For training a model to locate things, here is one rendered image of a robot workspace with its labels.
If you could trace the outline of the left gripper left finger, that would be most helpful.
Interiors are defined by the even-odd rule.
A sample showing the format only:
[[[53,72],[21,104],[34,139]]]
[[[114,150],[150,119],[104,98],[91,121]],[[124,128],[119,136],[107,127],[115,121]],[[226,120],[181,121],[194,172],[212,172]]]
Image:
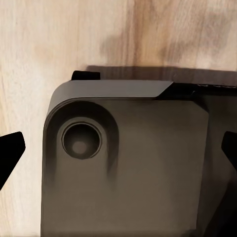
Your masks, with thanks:
[[[0,191],[26,149],[21,131],[0,137]]]

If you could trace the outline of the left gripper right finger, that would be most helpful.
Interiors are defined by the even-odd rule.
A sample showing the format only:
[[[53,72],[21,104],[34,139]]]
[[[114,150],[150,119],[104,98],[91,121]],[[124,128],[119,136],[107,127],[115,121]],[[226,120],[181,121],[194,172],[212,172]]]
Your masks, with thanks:
[[[237,133],[226,131],[221,149],[237,171]]]

